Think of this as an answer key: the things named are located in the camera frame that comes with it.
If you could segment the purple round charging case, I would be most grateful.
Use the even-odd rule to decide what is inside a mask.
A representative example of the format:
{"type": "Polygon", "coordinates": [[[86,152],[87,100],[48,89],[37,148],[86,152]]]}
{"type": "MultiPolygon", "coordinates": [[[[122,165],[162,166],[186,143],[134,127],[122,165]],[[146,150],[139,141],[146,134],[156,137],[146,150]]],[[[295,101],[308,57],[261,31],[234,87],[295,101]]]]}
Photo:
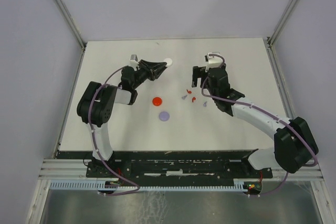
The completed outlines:
{"type": "Polygon", "coordinates": [[[166,122],[170,119],[170,114],[167,111],[162,111],[159,113],[159,119],[163,122],[166,122]]]}

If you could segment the left aluminium frame post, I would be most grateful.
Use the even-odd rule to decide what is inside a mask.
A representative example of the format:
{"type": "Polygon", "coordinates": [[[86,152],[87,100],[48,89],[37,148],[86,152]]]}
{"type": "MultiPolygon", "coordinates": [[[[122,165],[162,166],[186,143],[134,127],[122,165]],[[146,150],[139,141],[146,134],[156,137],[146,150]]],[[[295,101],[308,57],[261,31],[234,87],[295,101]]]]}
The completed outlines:
{"type": "Polygon", "coordinates": [[[63,16],[66,24],[70,28],[70,30],[71,30],[73,36],[75,37],[78,45],[82,49],[85,49],[87,43],[82,38],[82,36],[80,34],[80,31],[79,31],[78,27],[76,26],[75,21],[72,18],[72,15],[70,14],[65,2],[63,0],[54,0],[54,2],[57,5],[57,7],[58,7],[61,15],[63,16]]]}

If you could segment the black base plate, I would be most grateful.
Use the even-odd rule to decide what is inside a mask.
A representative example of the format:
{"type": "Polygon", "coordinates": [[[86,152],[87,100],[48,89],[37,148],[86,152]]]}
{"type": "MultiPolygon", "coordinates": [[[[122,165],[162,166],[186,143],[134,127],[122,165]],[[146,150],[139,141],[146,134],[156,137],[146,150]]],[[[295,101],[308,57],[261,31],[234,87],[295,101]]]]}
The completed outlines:
{"type": "Polygon", "coordinates": [[[141,186],[231,185],[234,179],[272,178],[271,168],[256,170],[250,151],[116,151],[105,162],[92,158],[87,177],[115,173],[141,186]]]}

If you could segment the aluminium frame post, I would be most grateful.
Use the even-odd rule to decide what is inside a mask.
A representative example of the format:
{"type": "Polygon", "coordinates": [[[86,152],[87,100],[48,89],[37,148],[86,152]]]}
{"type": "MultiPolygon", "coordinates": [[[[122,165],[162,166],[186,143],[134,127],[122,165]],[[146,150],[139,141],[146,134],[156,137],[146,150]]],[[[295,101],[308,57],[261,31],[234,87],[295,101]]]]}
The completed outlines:
{"type": "Polygon", "coordinates": [[[283,11],[281,15],[279,22],[275,26],[275,29],[272,35],[268,37],[267,41],[268,41],[268,45],[270,48],[274,46],[277,40],[279,39],[283,29],[285,28],[285,25],[289,21],[290,17],[292,16],[299,2],[300,0],[289,0],[285,10],[283,11]]]}
{"type": "Polygon", "coordinates": [[[76,26],[75,21],[72,18],[72,15],[70,14],[65,2],[63,0],[54,0],[54,2],[57,5],[57,7],[58,7],[61,15],[63,16],[66,24],[70,28],[70,30],[71,30],[73,36],[75,37],[78,45],[82,49],[85,49],[87,43],[82,38],[82,36],[80,34],[80,31],[79,31],[78,27],[76,26]]]}

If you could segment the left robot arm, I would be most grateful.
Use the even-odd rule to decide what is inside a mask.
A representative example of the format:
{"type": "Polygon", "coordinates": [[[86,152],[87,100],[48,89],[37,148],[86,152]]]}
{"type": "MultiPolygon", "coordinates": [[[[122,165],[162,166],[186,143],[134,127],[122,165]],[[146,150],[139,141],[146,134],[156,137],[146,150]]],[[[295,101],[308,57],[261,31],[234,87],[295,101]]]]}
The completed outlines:
{"type": "Polygon", "coordinates": [[[93,157],[100,160],[98,171],[105,177],[116,171],[115,162],[110,158],[113,149],[109,139],[108,121],[112,115],[114,104],[133,105],[137,99],[137,87],[146,80],[154,81],[173,64],[167,58],[163,62],[138,61],[132,55],[127,66],[121,67],[113,74],[121,72],[121,80],[117,86],[104,83],[89,82],[78,105],[77,115],[90,130],[93,145],[93,157]]]}

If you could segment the white round charging case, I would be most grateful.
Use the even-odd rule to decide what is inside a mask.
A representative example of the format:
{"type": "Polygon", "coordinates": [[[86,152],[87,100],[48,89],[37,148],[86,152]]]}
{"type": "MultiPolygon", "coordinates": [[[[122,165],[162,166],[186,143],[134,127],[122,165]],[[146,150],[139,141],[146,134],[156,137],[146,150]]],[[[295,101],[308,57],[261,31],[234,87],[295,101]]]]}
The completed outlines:
{"type": "Polygon", "coordinates": [[[172,66],[172,64],[173,64],[173,60],[171,59],[171,58],[166,58],[166,59],[164,59],[164,62],[166,63],[166,67],[168,68],[168,67],[170,67],[170,66],[172,66]]]}

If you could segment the orange round charging case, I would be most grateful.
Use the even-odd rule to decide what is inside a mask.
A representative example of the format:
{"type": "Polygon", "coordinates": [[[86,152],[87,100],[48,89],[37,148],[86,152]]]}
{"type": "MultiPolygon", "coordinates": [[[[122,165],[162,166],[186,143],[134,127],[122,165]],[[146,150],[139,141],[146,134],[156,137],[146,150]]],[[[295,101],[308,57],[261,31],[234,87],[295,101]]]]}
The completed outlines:
{"type": "Polygon", "coordinates": [[[154,98],[152,99],[152,104],[153,104],[154,106],[160,106],[160,105],[162,104],[162,102],[163,102],[163,100],[162,100],[162,98],[160,98],[160,97],[154,97],[154,98]]]}

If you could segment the right aluminium frame post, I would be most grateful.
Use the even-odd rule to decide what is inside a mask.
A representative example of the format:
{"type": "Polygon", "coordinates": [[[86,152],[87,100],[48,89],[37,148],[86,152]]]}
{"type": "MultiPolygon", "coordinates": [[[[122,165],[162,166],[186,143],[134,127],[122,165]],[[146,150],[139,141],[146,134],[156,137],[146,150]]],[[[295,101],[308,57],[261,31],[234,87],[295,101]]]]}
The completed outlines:
{"type": "Polygon", "coordinates": [[[283,11],[281,15],[279,22],[275,26],[275,29],[272,35],[268,37],[267,41],[268,41],[268,45],[270,48],[274,46],[277,40],[279,39],[283,29],[285,28],[285,25],[289,21],[290,17],[292,16],[299,2],[300,0],[289,0],[285,10],[283,11]]]}

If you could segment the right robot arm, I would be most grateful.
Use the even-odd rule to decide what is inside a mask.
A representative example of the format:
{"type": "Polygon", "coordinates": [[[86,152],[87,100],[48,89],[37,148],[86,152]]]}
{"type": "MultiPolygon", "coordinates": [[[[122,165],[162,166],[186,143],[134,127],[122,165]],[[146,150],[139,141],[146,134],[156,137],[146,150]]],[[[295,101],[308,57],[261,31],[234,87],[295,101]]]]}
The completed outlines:
{"type": "Polygon", "coordinates": [[[241,119],[259,129],[273,142],[273,147],[256,149],[246,156],[241,172],[254,177],[261,169],[279,165],[286,172],[294,174],[303,166],[317,164],[319,149],[306,120],[301,117],[281,118],[254,105],[244,94],[233,89],[228,81],[225,67],[207,69],[194,66],[192,86],[199,85],[201,91],[208,91],[216,107],[232,117],[241,119]]]}

